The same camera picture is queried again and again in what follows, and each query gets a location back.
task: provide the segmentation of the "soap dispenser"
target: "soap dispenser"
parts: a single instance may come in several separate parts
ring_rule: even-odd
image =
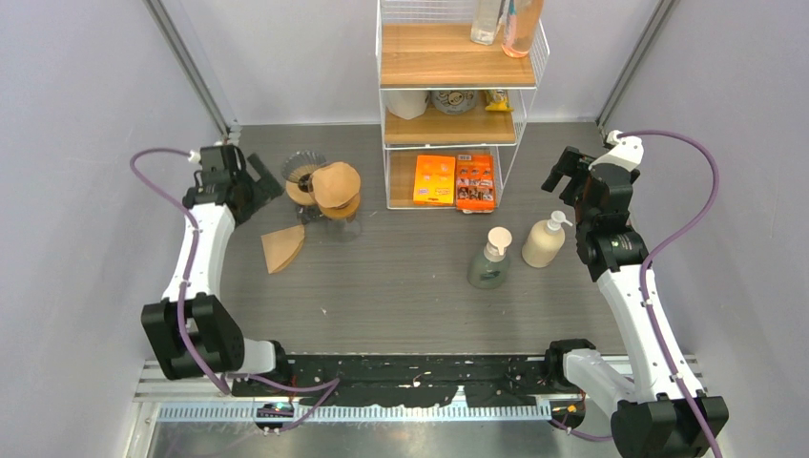
[[[562,223],[573,226],[564,212],[555,211],[531,227],[529,239],[523,245],[523,259],[531,267],[545,267],[556,257],[565,243]]]
[[[506,281],[506,273],[511,261],[506,248],[511,245],[511,232],[505,227],[495,227],[488,231],[488,243],[469,264],[467,280],[472,286],[493,289]]]

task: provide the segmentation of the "wooden shelf board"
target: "wooden shelf board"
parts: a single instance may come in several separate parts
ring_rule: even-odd
[[[469,40],[470,24],[385,24],[383,89],[514,88],[536,84],[530,57],[515,59]]]
[[[457,155],[487,155],[488,149],[472,150],[420,150],[420,151],[391,151],[390,152],[390,200],[387,206],[392,209],[435,209],[455,208],[453,206],[423,205],[413,201],[413,186],[416,184],[416,158],[419,155],[430,156],[457,156]]]
[[[434,106],[413,119],[402,119],[391,112],[384,117],[387,145],[514,144],[517,141],[509,112],[487,112],[480,94],[475,108],[462,114],[445,114]]]

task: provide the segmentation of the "white wall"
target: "white wall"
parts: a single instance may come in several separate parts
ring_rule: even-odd
[[[0,2],[0,61],[2,454],[120,456],[182,237],[129,157],[217,131],[140,1]],[[192,170],[143,165],[176,193]]]
[[[375,0],[165,2],[241,124],[379,122]],[[532,120],[594,120],[656,3],[548,0]]]
[[[806,456],[809,4],[680,2],[611,129],[670,129],[714,152],[714,210],[655,262],[674,332],[731,419],[725,456]],[[701,155],[644,139],[633,210],[647,242],[709,191]]]

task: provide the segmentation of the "bottle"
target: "bottle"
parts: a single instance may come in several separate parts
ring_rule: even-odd
[[[565,231],[562,223],[573,226],[565,214],[555,211],[550,219],[543,219],[531,227],[529,238],[523,245],[523,259],[531,267],[545,267],[556,257],[562,244],[565,243]]]
[[[469,38],[481,45],[491,45],[497,36],[500,16],[506,0],[478,0],[475,18],[472,21],[472,34]]]
[[[508,0],[503,52],[510,57],[529,54],[544,0]]]
[[[493,289],[506,281],[506,273],[511,261],[506,248],[511,245],[511,232],[505,227],[495,227],[488,231],[488,243],[469,263],[467,280],[472,286]]]

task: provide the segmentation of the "orange snack package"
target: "orange snack package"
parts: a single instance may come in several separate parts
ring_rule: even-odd
[[[491,213],[497,205],[491,155],[458,155],[456,203],[464,213]]]
[[[418,156],[413,201],[450,206],[455,201],[455,157]]]

